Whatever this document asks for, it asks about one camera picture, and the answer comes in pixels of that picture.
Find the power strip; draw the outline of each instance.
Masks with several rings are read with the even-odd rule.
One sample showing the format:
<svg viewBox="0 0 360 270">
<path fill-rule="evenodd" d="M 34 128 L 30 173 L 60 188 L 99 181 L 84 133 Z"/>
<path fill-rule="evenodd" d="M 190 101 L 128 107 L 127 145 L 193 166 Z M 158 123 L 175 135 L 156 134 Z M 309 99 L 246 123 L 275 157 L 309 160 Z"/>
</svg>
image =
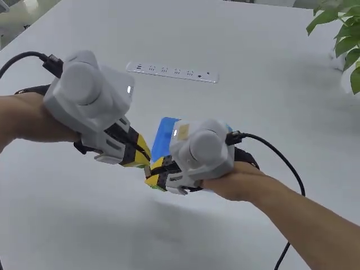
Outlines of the power strip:
<svg viewBox="0 0 360 270">
<path fill-rule="evenodd" d="M 128 63 L 126 70 L 142 74 L 150 74 L 185 80 L 198 80 L 201 82 L 217 83 L 219 74 L 213 71 L 198 71 L 194 69 L 180 69 L 159 64 L 147 64 L 144 62 Z"/>
</svg>

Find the white plastic casing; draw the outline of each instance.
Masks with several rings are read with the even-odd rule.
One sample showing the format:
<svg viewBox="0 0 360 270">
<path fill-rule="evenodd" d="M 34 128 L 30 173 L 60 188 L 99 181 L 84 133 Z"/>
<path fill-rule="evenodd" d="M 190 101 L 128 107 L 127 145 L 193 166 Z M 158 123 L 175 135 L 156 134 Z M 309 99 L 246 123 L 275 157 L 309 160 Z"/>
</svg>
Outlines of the white plastic casing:
<svg viewBox="0 0 360 270">
<path fill-rule="evenodd" d="M 225 144 L 228 132 L 226 123 L 217 120 L 176 122 L 169 149 L 182 172 L 168 175 L 166 189 L 185 195 L 183 187 L 199 187 L 202 179 L 230 172 L 235 147 Z"/>
<path fill-rule="evenodd" d="M 52 82 L 44 105 L 60 123 L 82 135 L 83 145 L 103 152 L 96 160 L 116 164 L 122 161 L 125 146 L 104 130 L 119 119 L 128 130 L 130 122 L 124 115 L 133 88 L 132 76 L 99 66 L 91 51 L 80 51 L 64 62 L 62 76 Z"/>
</svg>

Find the white table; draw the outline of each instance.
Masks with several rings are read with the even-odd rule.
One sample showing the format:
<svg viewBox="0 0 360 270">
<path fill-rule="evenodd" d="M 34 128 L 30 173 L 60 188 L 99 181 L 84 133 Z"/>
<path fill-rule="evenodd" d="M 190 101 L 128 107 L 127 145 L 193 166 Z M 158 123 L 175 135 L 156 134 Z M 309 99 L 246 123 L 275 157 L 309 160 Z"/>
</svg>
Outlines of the white table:
<svg viewBox="0 0 360 270">
<path fill-rule="evenodd" d="M 360 110 L 339 89 L 327 53 L 338 24 L 308 38 L 312 12 L 209 0 L 63 0 L 0 53 L 66 57 L 89 49 L 130 60 L 214 69 L 218 84 L 134 75 L 128 118 L 152 145 L 164 116 L 218 118 L 277 146 L 309 197 L 360 223 Z M 2 94 L 49 83 L 36 59 L 0 80 Z M 265 146 L 262 169 L 298 189 Z M 93 161 L 69 143 L 16 141 L 0 156 L 0 254 L 6 270 L 272 269 L 285 239 L 256 208 L 207 192 L 182 197 L 143 184 L 143 172 Z M 282 269 L 307 269 L 291 249 Z"/>
</svg>

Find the black wire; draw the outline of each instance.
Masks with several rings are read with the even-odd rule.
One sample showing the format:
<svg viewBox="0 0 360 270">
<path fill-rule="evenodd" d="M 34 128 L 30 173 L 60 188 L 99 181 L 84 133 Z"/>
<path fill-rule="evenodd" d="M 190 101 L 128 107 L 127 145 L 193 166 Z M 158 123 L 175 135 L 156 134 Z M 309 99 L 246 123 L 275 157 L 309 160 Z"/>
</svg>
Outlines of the black wire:
<svg viewBox="0 0 360 270">
<path fill-rule="evenodd" d="M 30 57 L 30 56 L 36 56 L 39 57 L 42 61 L 46 61 L 47 60 L 47 56 L 43 53 L 39 53 L 39 52 L 23 52 L 17 56 L 14 56 L 12 59 L 10 59 L 9 61 L 6 62 L 6 64 L 0 69 L 0 79 L 1 77 L 3 77 L 4 73 L 16 62 L 18 62 L 19 60 L 26 58 L 26 57 Z"/>
<path fill-rule="evenodd" d="M 249 133 L 242 133 L 241 134 L 242 138 L 252 138 L 254 140 L 257 140 L 259 142 L 262 142 L 263 144 L 265 144 L 267 147 L 269 147 L 272 151 L 274 151 L 281 159 L 283 162 L 285 162 L 285 164 L 289 167 L 289 169 L 291 170 L 291 172 L 294 174 L 299 186 L 300 186 L 300 193 L 301 195 L 303 195 L 305 197 L 305 187 L 303 184 L 303 181 L 301 180 L 300 176 L 298 175 L 297 171 L 295 170 L 295 168 L 291 165 L 291 163 L 287 160 L 286 157 L 284 157 L 284 155 L 278 150 L 276 149 L 271 143 L 269 143 L 268 141 L 262 139 L 262 137 L 253 135 L 253 134 L 249 134 Z M 278 270 L 280 264 L 282 263 L 287 251 L 289 250 L 290 247 L 290 243 L 287 242 L 285 245 L 285 248 L 283 249 L 279 259 L 276 262 L 275 268 L 274 270 Z"/>
</svg>

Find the wrist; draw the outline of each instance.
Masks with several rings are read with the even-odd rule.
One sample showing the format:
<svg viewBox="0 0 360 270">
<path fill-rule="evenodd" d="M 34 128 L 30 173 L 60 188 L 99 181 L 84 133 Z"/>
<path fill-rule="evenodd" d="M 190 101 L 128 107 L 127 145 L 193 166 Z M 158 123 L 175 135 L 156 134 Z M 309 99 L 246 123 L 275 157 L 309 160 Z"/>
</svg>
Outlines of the wrist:
<svg viewBox="0 0 360 270">
<path fill-rule="evenodd" d="M 266 179 L 259 179 L 250 185 L 248 202 L 262 210 L 265 206 L 273 203 L 283 194 L 290 191 L 288 187 L 278 180 L 266 176 Z"/>
</svg>

